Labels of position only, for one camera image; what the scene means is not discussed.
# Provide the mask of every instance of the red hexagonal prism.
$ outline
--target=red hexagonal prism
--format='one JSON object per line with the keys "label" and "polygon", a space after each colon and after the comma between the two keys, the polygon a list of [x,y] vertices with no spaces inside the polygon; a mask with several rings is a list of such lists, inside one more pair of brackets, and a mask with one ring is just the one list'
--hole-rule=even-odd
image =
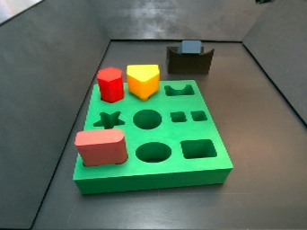
{"label": "red hexagonal prism", "polygon": [[125,98],[123,70],[108,67],[99,71],[100,99],[115,103]]}

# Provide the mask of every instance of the star-shaped hole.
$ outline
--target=star-shaped hole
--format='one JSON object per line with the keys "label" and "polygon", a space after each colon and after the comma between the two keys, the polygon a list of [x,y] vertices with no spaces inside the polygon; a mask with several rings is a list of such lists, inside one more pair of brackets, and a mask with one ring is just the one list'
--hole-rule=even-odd
{"label": "star-shaped hole", "polygon": [[104,127],[106,129],[114,128],[114,126],[125,125],[125,121],[119,119],[121,111],[110,114],[107,112],[100,113],[100,120],[94,123],[94,127]]}

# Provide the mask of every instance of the shape sorter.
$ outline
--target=shape sorter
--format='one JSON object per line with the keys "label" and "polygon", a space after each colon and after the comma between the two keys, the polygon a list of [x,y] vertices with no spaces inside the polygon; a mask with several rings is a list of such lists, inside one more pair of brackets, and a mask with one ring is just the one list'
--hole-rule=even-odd
{"label": "shape sorter", "polygon": [[125,131],[123,164],[86,167],[76,158],[74,180],[83,194],[223,183],[231,159],[195,81],[161,81],[147,101],[129,92],[100,100],[94,86],[84,130]]}

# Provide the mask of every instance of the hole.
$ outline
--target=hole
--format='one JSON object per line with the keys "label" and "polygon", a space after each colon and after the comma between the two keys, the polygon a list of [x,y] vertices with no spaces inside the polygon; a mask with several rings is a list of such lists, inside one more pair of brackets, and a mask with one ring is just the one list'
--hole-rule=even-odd
{"label": "hole", "polygon": [[186,122],[186,114],[183,111],[171,112],[171,121],[173,122]]}
{"label": "hole", "polygon": [[154,129],[162,123],[162,116],[154,110],[143,110],[134,116],[134,122],[142,129]]}
{"label": "hole", "polygon": [[171,148],[161,142],[150,142],[137,150],[138,158],[147,163],[159,163],[171,156]]}
{"label": "hole", "polygon": [[191,111],[194,121],[207,120],[207,115],[203,111]]}
{"label": "hole", "polygon": [[165,86],[167,96],[195,95],[194,87],[189,84],[182,90],[175,90],[170,85]]}
{"label": "hole", "polygon": [[114,126],[125,125],[125,121],[119,119],[121,111],[110,114],[107,112],[100,113],[100,120],[94,123],[94,127],[104,127],[106,129],[114,128]]}
{"label": "hole", "polygon": [[209,139],[182,141],[186,159],[215,157],[218,155],[214,143]]}

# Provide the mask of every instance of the circular hole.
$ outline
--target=circular hole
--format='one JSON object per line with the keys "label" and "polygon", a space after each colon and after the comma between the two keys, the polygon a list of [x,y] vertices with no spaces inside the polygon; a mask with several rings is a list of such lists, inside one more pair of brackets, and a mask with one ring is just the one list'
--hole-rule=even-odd
{"label": "circular hole", "polygon": [[142,129],[154,129],[162,123],[162,116],[154,110],[143,110],[134,116],[134,122]]}
{"label": "circular hole", "polygon": [[147,163],[159,163],[171,156],[171,148],[159,142],[150,142],[142,145],[137,150],[138,158]]}

